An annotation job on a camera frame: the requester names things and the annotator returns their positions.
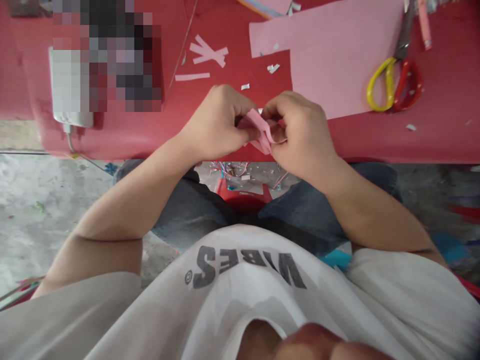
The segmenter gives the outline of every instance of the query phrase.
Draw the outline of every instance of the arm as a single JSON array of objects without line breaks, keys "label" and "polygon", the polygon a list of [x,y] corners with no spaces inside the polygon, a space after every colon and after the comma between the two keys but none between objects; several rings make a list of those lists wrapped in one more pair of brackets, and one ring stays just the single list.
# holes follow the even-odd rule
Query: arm
[{"label": "arm", "polygon": [[140,274],[142,237],[194,164],[238,150],[258,136],[235,128],[255,104],[230,86],[214,86],[182,131],[103,195],[81,218],[34,297],[94,276]]},{"label": "arm", "polygon": [[408,252],[446,266],[419,221],[336,154],[319,105],[297,93],[284,92],[263,108],[262,116],[284,119],[288,141],[272,145],[273,157],[325,194],[353,251]]}]

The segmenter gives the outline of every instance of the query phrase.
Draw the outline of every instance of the red scissor handle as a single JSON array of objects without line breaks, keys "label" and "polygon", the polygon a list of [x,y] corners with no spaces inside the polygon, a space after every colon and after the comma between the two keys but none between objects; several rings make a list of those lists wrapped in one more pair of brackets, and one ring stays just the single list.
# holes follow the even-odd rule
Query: red scissor handle
[{"label": "red scissor handle", "polygon": [[401,62],[401,74],[395,90],[393,107],[403,111],[411,107],[422,94],[424,82],[417,65],[409,58]]}]

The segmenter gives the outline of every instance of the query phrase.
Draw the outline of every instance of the white device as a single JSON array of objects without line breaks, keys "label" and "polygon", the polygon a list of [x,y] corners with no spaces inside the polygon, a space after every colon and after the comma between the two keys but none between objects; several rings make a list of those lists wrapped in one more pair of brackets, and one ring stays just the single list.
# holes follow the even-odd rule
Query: white device
[{"label": "white device", "polygon": [[91,128],[89,63],[81,62],[80,50],[48,51],[53,117],[62,124]]}]

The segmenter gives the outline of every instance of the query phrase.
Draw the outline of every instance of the lap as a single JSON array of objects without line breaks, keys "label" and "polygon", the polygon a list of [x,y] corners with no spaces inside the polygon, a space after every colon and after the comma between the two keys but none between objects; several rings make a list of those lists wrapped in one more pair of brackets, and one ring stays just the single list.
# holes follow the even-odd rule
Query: lap
[{"label": "lap", "polygon": [[[116,183],[143,160],[128,160],[115,174]],[[352,167],[364,178],[402,201],[397,173],[384,163]],[[316,256],[324,256],[348,241],[327,198],[305,181],[268,203],[255,216],[255,225],[277,233]],[[184,252],[208,233],[239,222],[236,212],[216,193],[200,184],[190,169],[178,182],[152,232]]]},{"label": "lap", "polygon": [[[402,201],[394,169],[379,162],[358,163],[352,167]],[[258,213],[258,226],[291,240],[318,257],[349,241],[325,195],[305,181],[268,203]]]}]

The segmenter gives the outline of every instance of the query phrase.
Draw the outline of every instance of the yellow scissor handle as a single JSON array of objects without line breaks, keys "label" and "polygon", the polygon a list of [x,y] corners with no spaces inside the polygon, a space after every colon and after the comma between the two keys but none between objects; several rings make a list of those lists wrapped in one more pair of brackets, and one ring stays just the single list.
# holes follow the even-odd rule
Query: yellow scissor handle
[{"label": "yellow scissor handle", "polygon": [[[378,68],[378,70],[373,74],[366,88],[366,100],[370,107],[376,112],[384,112],[392,107],[394,104],[394,64],[397,61],[394,57],[389,57],[385,62]],[[374,101],[374,85],[380,74],[385,70],[385,82],[386,82],[386,106],[378,106]]]}]

